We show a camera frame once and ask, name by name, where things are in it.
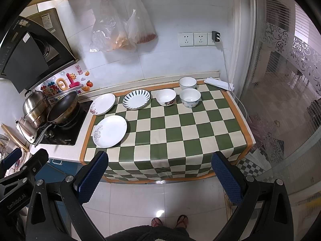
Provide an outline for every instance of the electrical outlet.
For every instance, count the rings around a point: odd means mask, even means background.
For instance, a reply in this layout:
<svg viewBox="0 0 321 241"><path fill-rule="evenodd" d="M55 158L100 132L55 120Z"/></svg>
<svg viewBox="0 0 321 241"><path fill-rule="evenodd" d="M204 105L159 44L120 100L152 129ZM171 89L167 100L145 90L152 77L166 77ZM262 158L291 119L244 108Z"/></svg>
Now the electrical outlet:
<svg viewBox="0 0 321 241"><path fill-rule="evenodd" d="M207 45L207 33L194 33L194 45L206 46Z"/></svg>
<svg viewBox="0 0 321 241"><path fill-rule="evenodd" d="M212 33L207 33L207 45L216 46L215 42L212 40Z"/></svg>
<svg viewBox="0 0 321 241"><path fill-rule="evenodd" d="M193 33L179 33L179 46L193 46Z"/></svg>

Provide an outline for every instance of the plastic bag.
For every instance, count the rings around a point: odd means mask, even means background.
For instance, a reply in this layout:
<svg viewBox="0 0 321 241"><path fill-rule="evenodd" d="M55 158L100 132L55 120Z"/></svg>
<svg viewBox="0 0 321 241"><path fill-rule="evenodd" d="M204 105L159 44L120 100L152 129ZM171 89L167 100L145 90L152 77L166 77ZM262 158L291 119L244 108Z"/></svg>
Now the plastic bag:
<svg viewBox="0 0 321 241"><path fill-rule="evenodd" d="M113 0L101 0L100 16L92 29L89 52L108 52L115 49L134 50L135 44L128 39L126 22L119 16Z"/></svg>
<svg viewBox="0 0 321 241"><path fill-rule="evenodd" d="M155 28L142 1L130 0L129 10L133 13L126 24L128 38L137 44L155 39L157 37Z"/></svg>

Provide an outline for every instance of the stovetop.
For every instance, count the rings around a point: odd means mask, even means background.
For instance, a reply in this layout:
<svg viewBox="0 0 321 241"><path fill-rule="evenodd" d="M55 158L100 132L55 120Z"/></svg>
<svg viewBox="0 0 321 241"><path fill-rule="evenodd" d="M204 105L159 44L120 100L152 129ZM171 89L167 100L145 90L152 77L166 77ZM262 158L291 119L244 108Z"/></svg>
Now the stovetop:
<svg viewBox="0 0 321 241"><path fill-rule="evenodd" d="M86 118L86 115L89 111L92 100L80 103L80 112L79 120L76 125L68 130L61 129L59 126L54 126L49 129L54 134L53 137L44 137L40 142L41 144L51 144L51 145L70 145L73 146L76 144L76 140L78 138L81 126Z"/></svg>

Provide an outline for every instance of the gas stove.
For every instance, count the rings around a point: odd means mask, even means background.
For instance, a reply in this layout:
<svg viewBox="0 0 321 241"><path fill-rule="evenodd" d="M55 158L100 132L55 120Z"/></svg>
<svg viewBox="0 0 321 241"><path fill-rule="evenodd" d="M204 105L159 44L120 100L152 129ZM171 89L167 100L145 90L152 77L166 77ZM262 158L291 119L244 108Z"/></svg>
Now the gas stove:
<svg viewBox="0 0 321 241"><path fill-rule="evenodd" d="M77 110L76 116L73 117L72 122L70 122L74 123L71 128L59 127L58 125L55 125L51 129L49 129L40 143L51 145L75 145L81 126L86 118L91 103L92 100L79 103L80 109L79 112ZM40 134L42 130L43 128L39 128L38 134Z"/></svg>

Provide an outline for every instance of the green and white checkered tablecloth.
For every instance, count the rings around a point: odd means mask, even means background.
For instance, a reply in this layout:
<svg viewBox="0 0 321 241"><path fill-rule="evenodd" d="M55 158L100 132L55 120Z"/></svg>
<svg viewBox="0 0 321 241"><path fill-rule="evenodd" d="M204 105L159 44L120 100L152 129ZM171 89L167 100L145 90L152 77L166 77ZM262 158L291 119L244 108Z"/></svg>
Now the green and white checkered tablecloth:
<svg viewBox="0 0 321 241"><path fill-rule="evenodd" d="M157 91L139 110L127 110L122 105L125 96L116 98L115 105L97 116L87 143L85 160L98 151L107 152L109 166L105 176L122 181L194 178L211 172L211 154L217 150L226 157L239 155L247 147L241 128L221 91L211 85L198 85L200 103L194 108L177 104L160 106ZM120 115L127 120L125 137L111 148L97 148L92 134L105 117Z"/></svg>

